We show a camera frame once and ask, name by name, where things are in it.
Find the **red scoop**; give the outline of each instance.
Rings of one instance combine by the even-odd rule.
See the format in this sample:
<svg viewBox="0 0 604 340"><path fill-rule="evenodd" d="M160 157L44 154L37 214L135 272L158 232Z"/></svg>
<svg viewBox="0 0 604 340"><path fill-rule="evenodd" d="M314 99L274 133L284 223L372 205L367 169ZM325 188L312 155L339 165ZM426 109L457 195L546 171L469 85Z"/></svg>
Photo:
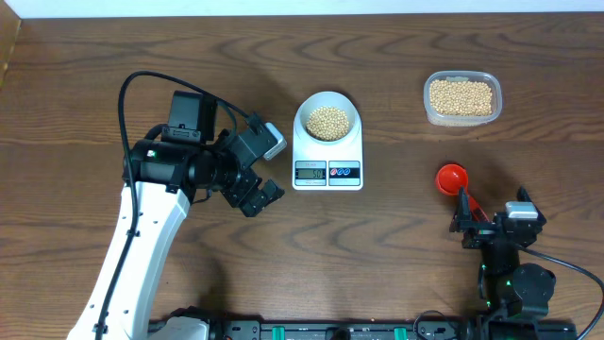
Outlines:
<svg viewBox="0 0 604 340"><path fill-rule="evenodd" d="M468 174L465 169L457 164L447 164L436 174L436 187L447 196L456 196L461 187L465 188L470 203L472 216L479 222L488 222L489 217L484 213L478 202L468 193Z"/></svg>

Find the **bowl of soybeans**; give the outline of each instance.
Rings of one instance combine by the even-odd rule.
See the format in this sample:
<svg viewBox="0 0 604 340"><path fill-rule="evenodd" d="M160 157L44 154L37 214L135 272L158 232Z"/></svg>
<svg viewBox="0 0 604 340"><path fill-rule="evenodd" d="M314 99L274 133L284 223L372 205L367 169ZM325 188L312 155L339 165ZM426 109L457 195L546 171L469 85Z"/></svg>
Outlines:
<svg viewBox="0 0 604 340"><path fill-rule="evenodd" d="M321 92L307 99L299 110L299 123L321 145L335 144L358 130L357 109L344 95Z"/></svg>
<svg viewBox="0 0 604 340"><path fill-rule="evenodd" d="M441 71L424 85L424 106L430 123L474 127L494 121L503 109L499 81L477 71Z"/></svg>

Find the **white bowl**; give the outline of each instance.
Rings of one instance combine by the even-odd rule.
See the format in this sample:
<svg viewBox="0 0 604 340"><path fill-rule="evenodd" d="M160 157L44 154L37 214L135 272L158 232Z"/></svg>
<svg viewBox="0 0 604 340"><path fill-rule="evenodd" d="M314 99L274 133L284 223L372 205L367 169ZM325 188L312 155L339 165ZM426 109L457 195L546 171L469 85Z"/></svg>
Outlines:
<svg viewBox="0 0 604 340"><path fill-rule="evenodd" d="M341 139L325 142L310 136L307 132L306 124L309 122L310 114L321 107L338 108L346 113L346 118L348 119L348 133ZM361 118L359 117L357 108L355 108L352 102L342 94L330 91L313 94L300 105L294 118L294 130L298 136L302 139L309 139L319 145L336 145L344 141L352 140L357 133L359 133L360 127Z"/></svg>

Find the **white wall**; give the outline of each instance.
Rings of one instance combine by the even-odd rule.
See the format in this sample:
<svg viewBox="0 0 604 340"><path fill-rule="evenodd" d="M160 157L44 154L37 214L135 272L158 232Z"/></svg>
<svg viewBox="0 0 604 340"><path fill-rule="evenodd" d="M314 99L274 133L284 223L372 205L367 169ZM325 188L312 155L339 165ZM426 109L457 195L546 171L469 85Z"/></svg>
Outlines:
<svg viewBox="0 0 604 340"><path fill-rule="evenodd" d="M604 11L604 0L5 0L23 19Z"/></svg>

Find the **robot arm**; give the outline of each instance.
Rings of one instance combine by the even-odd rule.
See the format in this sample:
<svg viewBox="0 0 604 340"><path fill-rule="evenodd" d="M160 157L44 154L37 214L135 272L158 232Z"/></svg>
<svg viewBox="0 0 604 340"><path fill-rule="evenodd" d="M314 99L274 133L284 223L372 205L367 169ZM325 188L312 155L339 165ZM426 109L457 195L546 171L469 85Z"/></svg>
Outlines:
<svg viewBox="0 0 604 340"><path fill-rule="evenodd" d="M152 128L130 150L124 98L128 84L138 76L171 80L197 93L176 91L168 124ZM234 127L223 130L215 143L207 144L214 140L218 106L229 114ZM230 109L248 124L241 134L236 133L236 119ZM197 189L209 195L220 191L231 207L239 208L247 217L256 216L284 194L270 179L260 189L262 178L251 168L260 157L272 159L286 144L278 130L270 123L264 124L255 113L247 115L183 80L140 71L130 75L122 86L118 115L126 153L122 206L98 281L68 340L147 338L166 256ZM135 185L135 193L129 185ZM136 194L138 203L133 202L132 194ZM132 216L137 210L138 221ZM159 331L153 338L205 340L208 329L203 321L181 317L170 320L166 331Z"/></svg>
<svg viewBox="0 0 604 340"><path fill-rule="evenodd" d="M182 191L166 192L166 186L137 182L140 216L135 240L109 304L104 339L146 339L149 315L170 245L187 216L190 202ZM117 228L92 295L70 331L68 340L94 339L96 323L109 282L126 241L132 218L130 188L122 190Z"/></svg>

